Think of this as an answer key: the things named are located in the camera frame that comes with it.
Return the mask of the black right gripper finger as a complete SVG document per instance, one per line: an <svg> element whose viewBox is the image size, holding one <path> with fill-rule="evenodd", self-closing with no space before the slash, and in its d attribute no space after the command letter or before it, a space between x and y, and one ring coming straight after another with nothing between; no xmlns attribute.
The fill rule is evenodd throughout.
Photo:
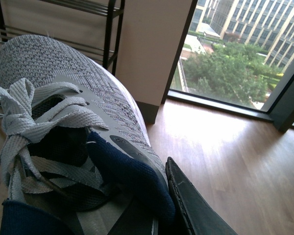
<svg viewBox="0 0 294 235"><path fill-rule="evenodd" d="M236 232L210 207L173 158L168 157L166 175L176 216L170 235L235 235Z"/></svg>

